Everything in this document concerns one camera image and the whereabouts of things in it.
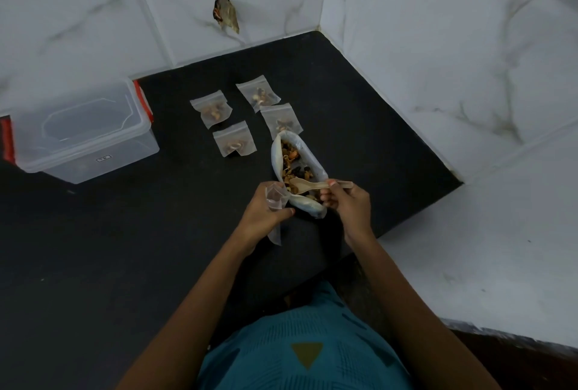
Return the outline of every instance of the person's right hand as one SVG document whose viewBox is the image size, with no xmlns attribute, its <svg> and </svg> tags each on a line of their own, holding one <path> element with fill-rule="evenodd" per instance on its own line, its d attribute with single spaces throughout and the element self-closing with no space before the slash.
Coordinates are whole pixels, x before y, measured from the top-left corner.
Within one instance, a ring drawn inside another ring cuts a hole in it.
<svg viewBox="0 0 578 390">
<path fill-rule="evenodd" d="M 331 187 L 321 190 L 323 206 L 335 209 L 339 214 L 349 247 L 375 239 L 371 230 L 369 194 L 355 184 L 353 189 L 343 189 L 334 179 L 327 182 Z"/>
</svg>

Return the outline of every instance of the teal shirt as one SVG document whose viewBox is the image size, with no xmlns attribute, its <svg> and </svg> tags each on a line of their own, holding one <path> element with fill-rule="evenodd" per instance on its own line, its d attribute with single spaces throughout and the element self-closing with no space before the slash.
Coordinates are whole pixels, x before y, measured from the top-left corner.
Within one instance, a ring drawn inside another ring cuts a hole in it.
<svg viewBox="0 0 578 390">
<path fill-rule="evenodd" d="M 209 352 L 199 390 L 413 389 L 391 346 L 328 282 L 311 304 L 263 317 Z"/>
</svg>

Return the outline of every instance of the small plastic bag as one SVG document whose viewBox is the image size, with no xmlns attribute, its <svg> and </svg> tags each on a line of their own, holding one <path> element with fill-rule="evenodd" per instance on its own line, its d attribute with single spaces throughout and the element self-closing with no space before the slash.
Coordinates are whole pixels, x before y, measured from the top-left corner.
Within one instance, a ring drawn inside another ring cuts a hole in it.
<svg viewBox="0 0 578 390">
<path fill-rule="evenodd" d="M 236 84 L 236 86 L 245 99 L 249 101 L 249 104 L 253 106 L 255 113 L 262 107 L 272 106 L 281 101 L 281 98 L 273 92 L 264 75 L 242 84 Z"/>
<path fill-rule="evenodd" d="M 275 139 L 284 130 L 289 130 L 296 135 L 303 131 L 297 116 L 295 116 L 293 107 L 289 103 L 281 104 L 280 106 L 263 107 L 261 114 L 267 127 L 269 127 L 272 139 Z"/>
<path fill-rule="evenodd" d="M 223 122 L 231 116 L 233 109 L 227 104 L 227 98 L 219 90 L 202 98 L 191 100 L 192 108 L 200 112 L 200 118 L 206 128 Z"/>
<path fill-rule="evenodd" d="M 273 141 L 273 145 L 271 145 L 271 165 L 273 166 L 273 171 L 275 171 L 275 175 L 280 182 L 283 181 L 282 174 L 284 166 L 283 151 L 281 147 L 282 140 L 289 142 L 297 149 L 300 155 L 298 163 L 300 166 L 308 166 L 313 173 L 311 181 L 326 181 L 329 178 L 321 166 L 321 163 L 315 159 L 315 156 L 311 150 L 307 148 L 305 142 L 303 142 L 303 140 L 295 133 L 284 130 L 277 135 Z M 306 211 L 313 218 L 325 218 L 325 215 L 327 214 L 327 208 L 325 206 L 303 195 L 291 194 L 289 202 L 297 209 Z"/>
<path fill-rule="evenodd" d="M 287 202 L 291 197 L 291 192 L 289 192 L 285 187 L 272 184 L 265 188 L 265 198 L 267 199 L 267 206 L 271 211 L 281 210 L 285 207 Z M 269 232 L 267 238 L 277 246 L 281 245 L 281 225 L 278 224 L 275 228 Z"/>
<path fill-rule="evenodd" d="M 231 125 L 225 130 L 213 132 L 213 137 L 223 157 L 233 151 L 242 156 L 248 156 L 256 151 L 255 142 L 245 121 Z"/>
</svg>

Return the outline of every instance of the plastic container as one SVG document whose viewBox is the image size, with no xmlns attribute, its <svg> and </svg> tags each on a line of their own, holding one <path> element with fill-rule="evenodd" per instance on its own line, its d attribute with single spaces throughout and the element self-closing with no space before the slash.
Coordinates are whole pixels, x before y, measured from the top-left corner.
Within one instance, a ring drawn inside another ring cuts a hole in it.
<svg viewBox="0 0 578 390">
<path fill-rule="evenodd" d="M 15 109 L 16 164 L 81 183 L 158 151 L 152 113 L 136 81 L 119 81 Z"/>
</svg>

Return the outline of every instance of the black countertop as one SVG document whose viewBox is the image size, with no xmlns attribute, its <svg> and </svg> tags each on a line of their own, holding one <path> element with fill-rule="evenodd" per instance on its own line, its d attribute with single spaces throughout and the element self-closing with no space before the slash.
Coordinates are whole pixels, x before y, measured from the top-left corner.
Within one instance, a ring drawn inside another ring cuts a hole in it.
<svg viewBox="0 0 578 390">
<path fill-rule="evenodd" d="M 112 386 L 274 180 L 271 135 L 235 83 L 264 74 L 291 103 L 330 176 L 372 196 L 381 235 L 459 182 L 319 32 L 141 79 L 160 152 L 80 185 L 0 164 L 0 388 Z M 189 100 L 221 89 L 231 117 L 207 130 Z M 245 120 L 257 152 L 223 158 L 212 132 Z M 223 322 L 348 255 L 333 212 L 299 212 L 283 246 L 243 264 Z"/>
</svg>

